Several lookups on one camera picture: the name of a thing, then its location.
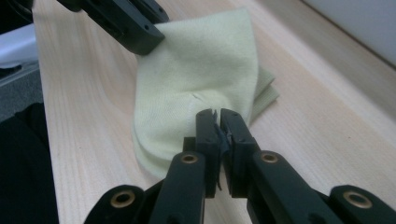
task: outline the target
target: light wooden surface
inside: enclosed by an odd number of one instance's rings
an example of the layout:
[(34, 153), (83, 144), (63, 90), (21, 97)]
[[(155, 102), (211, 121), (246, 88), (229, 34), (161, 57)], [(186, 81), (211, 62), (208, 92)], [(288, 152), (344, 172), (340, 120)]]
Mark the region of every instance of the light wooden surface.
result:
[[(261, 65), (280, 92), (250, 130), (325, 194), (370, 190), (396, 208), (396, 72), (297, 0), (158, 1), (173, 21), (247, 7)], [(39, 61), (59, 218), (82, 223), (108, 189), (155, 183), (137, 164), (130, 126), (134, 55), (55, 0), (35, 2)], [(249, 223), (226, 190), (205, 223)]]

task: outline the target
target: light green cloth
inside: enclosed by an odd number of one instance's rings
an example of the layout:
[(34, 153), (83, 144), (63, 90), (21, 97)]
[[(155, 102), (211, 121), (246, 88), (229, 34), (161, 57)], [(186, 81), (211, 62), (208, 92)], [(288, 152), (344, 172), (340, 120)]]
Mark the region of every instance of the light green cloth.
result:
[(228, 108), (250, 123), (277, 92), (269, 86), (274, 77), (259, 70), (246, 10), (157, 28), (165, 40), (138, 58), (132, 134), (140, 164), (165, 177), (183, 138), (195, 136), (196, 113)]

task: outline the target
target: black object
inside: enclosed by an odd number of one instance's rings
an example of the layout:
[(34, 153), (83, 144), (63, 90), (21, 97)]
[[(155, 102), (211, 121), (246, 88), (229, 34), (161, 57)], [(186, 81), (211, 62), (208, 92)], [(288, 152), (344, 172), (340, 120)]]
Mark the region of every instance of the black object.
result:
[(203, 223), (205, 198), (213, 198), (220, 158), (233, 198), (247, 198), (253, 223), (396, 223), (396, 212), (372, 193), (353, 186), (332, 189), (330, 197), (311, 189), (279, 154), (261, 151), (241, 116), (221, 109), (196, 116), (196, 137), (166, 178), (143, 191), (120, 186), (108, 191), (85, 223)]
[(0, 123), (0, 223), (58, 223), (43, 104)]
[(153, 25), (169, 18), (154, 0), (58, 0), (69, 10), (82, 9), (119, 41), (139, 55), (149, 54), (164, 39)]
[(17, 65), (10, 68), (0, 68), (0, 79), (15, 74), (21, 70), (22, 70), (22, 65)]
[(33, 0), (0, 1), (0, 35), (33, 22)]

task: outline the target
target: brass insert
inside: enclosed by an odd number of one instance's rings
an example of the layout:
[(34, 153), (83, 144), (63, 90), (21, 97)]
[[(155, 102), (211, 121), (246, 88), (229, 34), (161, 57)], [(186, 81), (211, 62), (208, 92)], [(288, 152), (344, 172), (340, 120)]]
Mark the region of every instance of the brass insert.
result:
[(262, 160), (269, 163), (275, 163), (277, 162), (277, 156), (274, 154), (264, 152), (262, 153)]
[(111, 206), (115, 208), (123, 208), (134, 202), (134, 192), (131, 190), (120, 191), (111, 198)]
[(189, 155), (184, 155), (184, 156), (181, 158), (181, 161), (183, 161), (184, 163), (191, 164), (191, 163), (195, 163), (196, 161), (198, 161), (198, 157), (195, 156), (195, 155), (191, 155), (191, 154), (189, 154)]
[(364, 195), (356, 192), (356, 191), (346, 191), (343, 194), (344, 198), (347, 202), (359, 207), (359, 208), (371, 208), (373, 207), (373, 203)]

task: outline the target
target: black plastic part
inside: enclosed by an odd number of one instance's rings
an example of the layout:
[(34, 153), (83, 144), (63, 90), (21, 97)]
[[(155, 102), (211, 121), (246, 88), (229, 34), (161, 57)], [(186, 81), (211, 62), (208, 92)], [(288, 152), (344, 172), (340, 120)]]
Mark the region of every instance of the black plastic part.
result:
[(212, 110), (199, 112), (196, 117), (195, 150), (205, 156), (206, 198), (214, 198), (220, 171), (219, 139)]
[(149, 223), (202, 223), (204, 201), (205, 157), (181, 152), (172, 160)]
[(256, 185), (250, 185), (247, 195), (247, 212), (253, 224), (275, 224), (271, 211)]
[(33, 22), (33, 0), (7, 0), (9, 5), (26, 21)]
[(228, 109), (221, 109), (220, 128), (225, 132), (231, 151), (223, 156), (228, 188), (233, 198), (248, 196), (248, 163), (260, 150), (242, 117)]
[(151, 23), (169, 21), (163, 8), (154, 0), (129, 0)]
[(0, 68), (0, 78), (11, 76), (22, 70), (22, 65), (17, 65), (10, 68)]
[(26, 16), (16, 11), (8, 1), (0, 1), (0, 35), (31, 24), (32, 20), (26, 20)]
[(163, 180), (145, 191), (145, 201), (143, 202), (142, 208), (137, 218), (138, 223), (149, 223), (152, 209), (157, 202), (157, 198), (162, 187)]
[[(123, 194), (123, 192), (132, 192), (131, 195)], [(122, 204), (125, 201), (132, 200), (129, 205), (114, 206), (113, 204)], [(135, 186), (122, 185), (106, 192), (95, 207), (88, 214), (85, 220), (86, 224), (125, 224), (137, 223), (136, 219), (140, 208), (144, 201), (144, 191)]]
[(367, 190), (354, 186), (332, 189), (329, 205), (345, 223), (396, 223), (396, 212)]
[(184, 137), (183, 151), (195, 150), (195, 137)]
[(277, 223), (343, 223), (281, 155), (256, 152), (250, 172)]
[(164, 39), (153, 23), (169, 21), (166, 12), (152, 0), (58, 0), (69, 10), (84, 10), (126, 49), (149, 54)]
[(82, 0), (58, 0), (64, 7), (73, 12), (80, 12), (82, 10)]

